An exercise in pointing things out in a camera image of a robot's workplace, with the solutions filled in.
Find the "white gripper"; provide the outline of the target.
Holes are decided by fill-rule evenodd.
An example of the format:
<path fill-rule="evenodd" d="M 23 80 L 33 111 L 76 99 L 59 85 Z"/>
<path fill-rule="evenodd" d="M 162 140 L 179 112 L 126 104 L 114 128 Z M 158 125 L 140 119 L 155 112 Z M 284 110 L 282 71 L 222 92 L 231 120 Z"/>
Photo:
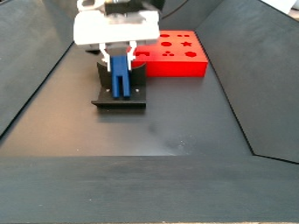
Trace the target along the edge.
<path fill-rule="evenodd" d="M 127 67 L 131 71 L 132 61 L 136 59 L 136 43 L 152 44 L 159 36 L 159 12 L 154 10 L 108 16 L 100 10 L 86 10 L 75 17 L 74 41 L 86 50 L 100 50 L 108 72 L 111 72 L 111 57 L 107 44 L 128 42 Z"/>

